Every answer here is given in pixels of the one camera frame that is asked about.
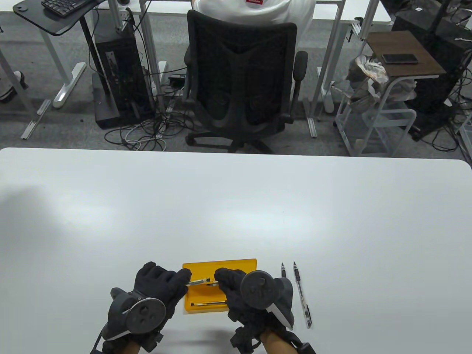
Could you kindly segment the person's left hand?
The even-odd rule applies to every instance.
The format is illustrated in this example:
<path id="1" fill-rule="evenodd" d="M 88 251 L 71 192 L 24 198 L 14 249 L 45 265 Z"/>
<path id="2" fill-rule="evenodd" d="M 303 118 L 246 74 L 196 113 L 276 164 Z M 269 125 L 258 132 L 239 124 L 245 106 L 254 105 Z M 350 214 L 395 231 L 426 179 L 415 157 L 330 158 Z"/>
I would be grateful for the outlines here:
<path id="1" fill-rule="evenodd" d="M 148 262 L 138 271 L 133 291 L 146 297 L 156 298 L 166 307 L 166 316 L 160 327 L 172 318 L 178 302 L 187 294 L 191 270 L 183 268 L 177 272 L 166 270 L 154 262 Z"/>

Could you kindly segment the person's right hand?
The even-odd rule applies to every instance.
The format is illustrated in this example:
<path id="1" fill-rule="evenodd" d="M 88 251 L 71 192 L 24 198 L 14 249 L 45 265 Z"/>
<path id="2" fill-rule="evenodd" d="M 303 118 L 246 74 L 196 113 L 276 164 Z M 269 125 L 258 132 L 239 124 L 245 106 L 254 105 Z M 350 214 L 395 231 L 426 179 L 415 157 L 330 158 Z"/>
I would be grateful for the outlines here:
<path id="1" fill-rule="evenodd" d="M 226 295 L 229 318 L 248 327 L 258 337 L 266 329 L 283 332 L 293 329 L 293 285 L 287 278 L 273 278 L 255 270 L 219 268 L 215 280 Z"/>

